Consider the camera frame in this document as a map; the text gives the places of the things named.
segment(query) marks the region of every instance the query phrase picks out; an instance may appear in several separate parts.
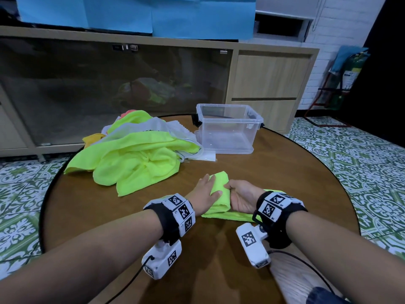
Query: tabletop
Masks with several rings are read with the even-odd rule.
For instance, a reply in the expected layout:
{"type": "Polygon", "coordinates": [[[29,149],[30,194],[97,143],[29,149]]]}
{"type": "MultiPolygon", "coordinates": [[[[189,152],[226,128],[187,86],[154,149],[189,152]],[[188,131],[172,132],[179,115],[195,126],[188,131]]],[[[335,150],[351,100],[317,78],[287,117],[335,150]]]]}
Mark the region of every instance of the tabletop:
{"type": "MultiPolygon", "coordinates": [[[[194,132],[189,115],[178,120],[194,132]]],[[[172,177],[123,197],[115,186],[101,186],[89,172],[60,175],[47,194],[41,215],[41,240],[48,251],[104,223],[142,210],[151,199],[185,196],[206,173],[221,171],[264,189],[285,191],[302,200],[313,214],[359,234],[350,199],[336,177],[316,157],[284,136],[261,128],[251,154],[217,154],[216,162],[181,163],[172,177]]],[[[182,253],[165,276],[153,281],[143,271],[113,303],[284,303],[267,267],[253,268],[236,235],[242,222],[197,218],[181,238],[182,253]]],[[[107,286],[91,303],[105,303],[139,269],[140,259],[107,286]]]]}

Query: glass cabinet door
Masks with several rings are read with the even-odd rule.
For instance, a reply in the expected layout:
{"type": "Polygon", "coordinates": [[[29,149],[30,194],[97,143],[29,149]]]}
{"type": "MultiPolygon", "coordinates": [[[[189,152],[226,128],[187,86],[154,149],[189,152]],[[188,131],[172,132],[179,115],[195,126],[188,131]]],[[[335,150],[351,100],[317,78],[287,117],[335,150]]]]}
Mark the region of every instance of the glass cabinet door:
{"type": "Polygon", "coordinates": [[[0,80],[36,145],[82,143],[130,109],[162,116],[225,103],[231,51],[137,48],[0,38],[0,80]]]}

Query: transparent storage box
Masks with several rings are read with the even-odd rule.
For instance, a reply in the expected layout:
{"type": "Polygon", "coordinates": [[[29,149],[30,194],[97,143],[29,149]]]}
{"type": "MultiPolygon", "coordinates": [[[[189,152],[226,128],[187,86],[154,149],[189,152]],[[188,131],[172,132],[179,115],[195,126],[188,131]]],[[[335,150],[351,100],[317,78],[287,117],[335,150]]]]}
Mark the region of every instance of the transparent storage box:
{"type": "Polygon", "coordinates": [[[263,122],[250,106],[244,104],[198,104],[202,125],[195,132],[205,150],[216,153],[248,154],[263,122]]]}

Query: person's left hand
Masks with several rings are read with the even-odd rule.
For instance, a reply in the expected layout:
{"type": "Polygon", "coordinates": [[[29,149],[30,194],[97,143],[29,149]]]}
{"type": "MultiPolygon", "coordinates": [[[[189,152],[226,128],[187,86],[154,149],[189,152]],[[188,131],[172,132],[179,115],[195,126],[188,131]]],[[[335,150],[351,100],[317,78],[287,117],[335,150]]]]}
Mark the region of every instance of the person's left hand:
{"type": "Polygon", "coordinates": [[[216,191],[211,194],[212,187],[214,186],[215,175],[209,178],[206,174],[204,178],[200,179],[194,190],[185,196],[193,206],[196,216],[200,216],[210,209],[222,195],[222,191],[216,191]]]}

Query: fire extinguisher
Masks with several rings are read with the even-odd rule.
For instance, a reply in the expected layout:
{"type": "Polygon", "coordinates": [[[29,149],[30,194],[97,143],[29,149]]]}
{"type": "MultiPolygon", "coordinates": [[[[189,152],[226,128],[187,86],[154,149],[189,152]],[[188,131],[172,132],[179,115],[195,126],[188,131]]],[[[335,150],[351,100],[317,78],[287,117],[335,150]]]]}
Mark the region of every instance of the fire extinguisher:
{"type": "Polygon", "coordinates": [[[326,108],[331,110],[339,110],[342,106],[344,99],[344,92],[348,94],[351,90],[354,82],[356,81],[360,71],[362,70],[364,63],[370,55],[366,51],[353,54],[349,56],[343,63],[339,72],[339,84],[337,85],[337,91],[327,102],[326,108]]]}

